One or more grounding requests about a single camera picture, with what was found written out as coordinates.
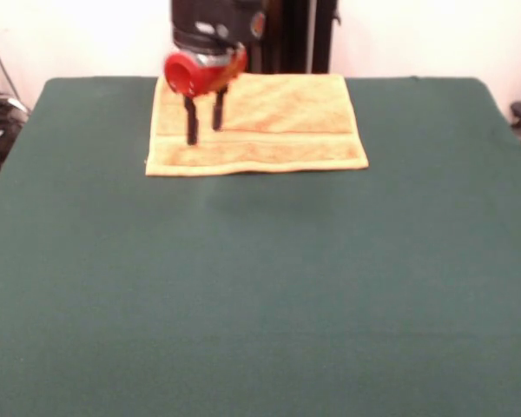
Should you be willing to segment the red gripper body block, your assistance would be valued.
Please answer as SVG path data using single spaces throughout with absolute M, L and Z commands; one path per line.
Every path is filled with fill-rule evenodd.
M 246 67 L 247 49 L 238 44 L 221 55 L 173 51 L 164 62 L 163 73 L 172 91 L 194 98 L 224 89 Z

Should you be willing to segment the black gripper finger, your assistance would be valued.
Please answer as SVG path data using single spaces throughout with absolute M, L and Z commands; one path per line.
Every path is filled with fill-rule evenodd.
M 187 111 L 187 145 L 196 145 L 198 143 L 199 124 L 194 99 L 184 96 L 184 107 Z
M 213 130 L 221 129 L 225 95 L 226 95 L 226 87 L 223 87 L 221 90 L 216 92 L 216 98 L 215 98 L 214 109 L 213 109 L 213 120 L 212 120 L 212 129 Z

